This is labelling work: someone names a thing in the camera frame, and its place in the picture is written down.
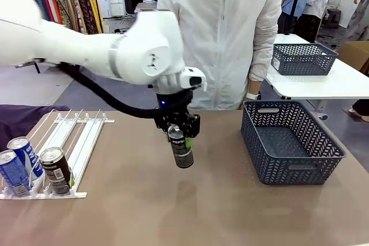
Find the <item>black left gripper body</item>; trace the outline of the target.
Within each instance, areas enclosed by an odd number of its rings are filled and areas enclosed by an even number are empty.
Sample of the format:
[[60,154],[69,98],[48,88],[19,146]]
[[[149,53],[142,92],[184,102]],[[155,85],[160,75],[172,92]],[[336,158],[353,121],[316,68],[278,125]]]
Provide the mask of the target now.
[[183,90],[175,94],[157,94],[156,97],[158,108],[166,110],[164,115],[159,117],[166,117],[168,126],[175,124],[180,127],[186,124],[189,114],[187,106],[193,98],[191,90]]

